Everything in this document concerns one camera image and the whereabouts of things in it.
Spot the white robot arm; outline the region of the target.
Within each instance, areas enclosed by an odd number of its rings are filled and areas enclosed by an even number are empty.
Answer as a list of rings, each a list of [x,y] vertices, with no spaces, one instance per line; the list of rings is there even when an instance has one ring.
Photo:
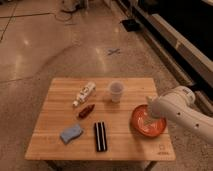
[[[195,93],[178,86],[158,97],[147,97],[148,114],[152,118],[167,118],[213,145],[213,118],[191,108]]]

